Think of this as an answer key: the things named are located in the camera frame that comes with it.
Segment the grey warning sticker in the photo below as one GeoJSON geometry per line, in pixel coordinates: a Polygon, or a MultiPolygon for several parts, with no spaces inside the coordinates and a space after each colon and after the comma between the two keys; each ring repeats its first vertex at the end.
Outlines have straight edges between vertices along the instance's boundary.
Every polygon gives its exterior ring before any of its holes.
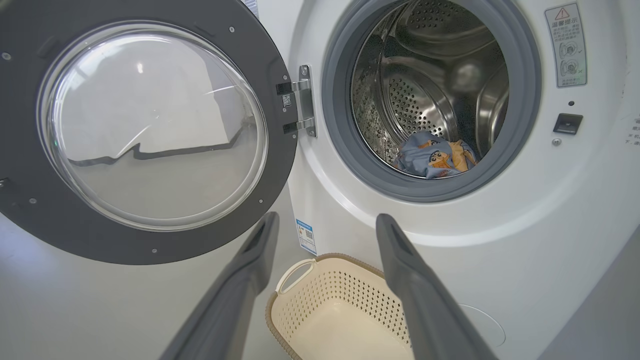
{"type": "Polygon", "coordinates": [[[557,88],[587,84],[585,34],[578,3],[551,7],[544,12],[553,48],[557,88]]]}

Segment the black door latch socket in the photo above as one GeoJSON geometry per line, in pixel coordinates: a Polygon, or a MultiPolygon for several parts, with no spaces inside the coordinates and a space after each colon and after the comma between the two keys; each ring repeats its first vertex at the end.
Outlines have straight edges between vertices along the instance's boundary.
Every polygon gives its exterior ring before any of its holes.
{"type": "Polygon", "coordinates": [[[574,136],[578,133],[584,119],[583,115],[560,112],[553,127],[554,133],[574,136]]]}

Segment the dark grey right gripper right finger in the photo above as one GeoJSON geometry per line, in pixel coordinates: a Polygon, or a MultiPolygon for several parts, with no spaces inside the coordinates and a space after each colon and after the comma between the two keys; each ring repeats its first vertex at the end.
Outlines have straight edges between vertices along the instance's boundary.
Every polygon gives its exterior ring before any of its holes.
{"type": "Polygon", "coordinates": [[[400,299],[415,360],[498,360],[397,221],[378,214],[382,271],[400,299]]]}

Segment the metal door hinge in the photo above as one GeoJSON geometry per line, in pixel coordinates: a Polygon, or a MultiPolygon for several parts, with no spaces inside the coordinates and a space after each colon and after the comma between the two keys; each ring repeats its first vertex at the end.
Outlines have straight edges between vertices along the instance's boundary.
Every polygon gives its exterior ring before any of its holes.
{"type": "Polygon", "coordinates": [[[282,111],[286,112],[294,104],[298,112],[297,121],[282,125],[283,133],[291,134],[304,130],[309,137],[317,137],[317,123],[314,114],[313,75],[309,64],[302,64],[298,68],[297,81],[286,80],[276,85],[276,93],[282,100],[282,111]]]}

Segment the cream perforated laundry basket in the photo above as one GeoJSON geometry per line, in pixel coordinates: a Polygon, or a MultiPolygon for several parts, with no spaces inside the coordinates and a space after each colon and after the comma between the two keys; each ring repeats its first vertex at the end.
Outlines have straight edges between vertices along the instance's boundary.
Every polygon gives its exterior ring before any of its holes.
{"type": "Polygon", "coordinates": [[[265,321],[291,360],[415,360],[402,301],[384,273],[342,253],[293,264],[265,321]]]}

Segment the blue orange cartoon garment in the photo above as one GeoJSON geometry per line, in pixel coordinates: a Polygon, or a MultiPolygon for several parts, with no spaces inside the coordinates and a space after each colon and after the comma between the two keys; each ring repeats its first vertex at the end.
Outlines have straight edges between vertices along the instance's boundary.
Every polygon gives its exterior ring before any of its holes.
{"type": "Polygon", "coordinates": [[[468,146],[468,144],[466,144],[462,139],[449,141],[448,145],[451,150],[450,159],[452,160],[455,170],[460,173],[465,173],[477,165],[478,160],[476,159],[476,156],[470,146],[468,146]]]}

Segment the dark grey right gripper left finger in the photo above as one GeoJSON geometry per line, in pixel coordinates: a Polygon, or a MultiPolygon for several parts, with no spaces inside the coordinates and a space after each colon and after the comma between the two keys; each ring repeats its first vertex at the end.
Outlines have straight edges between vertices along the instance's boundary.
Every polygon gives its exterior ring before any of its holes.
{"type": "Polygon", "coordinates": [[[263,215],[160,360],[242,360],[254,302],[271,278],[279,223],[276,212],[263,215]]]}

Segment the glass washing machine door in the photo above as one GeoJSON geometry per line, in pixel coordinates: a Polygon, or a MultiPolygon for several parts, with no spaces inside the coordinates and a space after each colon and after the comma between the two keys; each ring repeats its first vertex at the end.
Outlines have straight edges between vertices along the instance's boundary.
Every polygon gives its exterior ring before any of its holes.
{"type": "Polygon", "coordinates": [[[0,214],[98,262],[205,255],[278,198],[310,88],[242,0],[0,0],[0,214]]]}

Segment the blue energy label sticker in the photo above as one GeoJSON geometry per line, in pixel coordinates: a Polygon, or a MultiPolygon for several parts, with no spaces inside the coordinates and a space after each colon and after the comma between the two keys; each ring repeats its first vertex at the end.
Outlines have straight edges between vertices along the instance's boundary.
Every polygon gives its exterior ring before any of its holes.
{"type": "Polygon", "coordinates": [[[313,228],[299,219],[295,219],[300,246],[314,256],[318,255],[313,228]]]}

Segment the stainless steel washing machine drum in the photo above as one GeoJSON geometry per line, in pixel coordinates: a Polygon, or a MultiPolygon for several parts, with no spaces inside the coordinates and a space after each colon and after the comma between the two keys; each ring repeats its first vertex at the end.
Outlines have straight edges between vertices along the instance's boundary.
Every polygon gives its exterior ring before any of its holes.
{"type": "Polygon", "coordinates": [[[409,136],[462,140],[478,164],[498,139],[509,95],[498,41],[450,0],[405,0],[384,12],[366,35],[350,80],[363,143],[394,171],[416,178],[423,177],[393,166],[409,136]]]}

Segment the blue small-print cartoon garment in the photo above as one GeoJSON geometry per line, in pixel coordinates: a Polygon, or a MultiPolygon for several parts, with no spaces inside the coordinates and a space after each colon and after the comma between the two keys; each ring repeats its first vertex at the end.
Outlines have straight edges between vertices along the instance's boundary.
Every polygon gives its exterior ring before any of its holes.
{"type": "Polygon", "coordinates": [[[427,180],[462,174],[454,168],[448,142],[428,131],[413,133],[398,148],[393,166],[404,173],[427,180]]]}

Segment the white front-load washing machine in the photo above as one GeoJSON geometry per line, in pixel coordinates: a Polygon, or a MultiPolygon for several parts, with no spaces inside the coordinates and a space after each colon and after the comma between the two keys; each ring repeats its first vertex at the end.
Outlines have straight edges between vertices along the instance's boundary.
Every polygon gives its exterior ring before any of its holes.
{"type": "Polygon", "coordinates": [[[355,60],[382,14],[405,0],[244,0],[291,75],[311,67],[317,137],[296,134],[274,280],[329,253],[382,268],[378,214],[398,223],[459,305],[502,326],[499,360],[537,360],[630,239],[640,237],[640,0],[450,0],[500,46],[509,101],[498,138],[447,178],[395,171],[354,122],[355,60]],[[576,2],[587,84],[558,88],[545,11],[576,2]],[[583,116],[576,135],[558,114],[583,116]],[[317,256],[296,219],[313,228],[317,256]]]}

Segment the round white filter cover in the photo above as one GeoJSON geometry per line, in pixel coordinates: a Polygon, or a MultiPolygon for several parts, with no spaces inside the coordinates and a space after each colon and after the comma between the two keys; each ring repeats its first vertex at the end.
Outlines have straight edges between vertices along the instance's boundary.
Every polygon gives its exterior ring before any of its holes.
{"type": "Polygon", "coordinates": [[[470,305],[459,304],[459,307],[489,346],[500,347],[505,343],[506,333],[493,317],[470,305]]]}

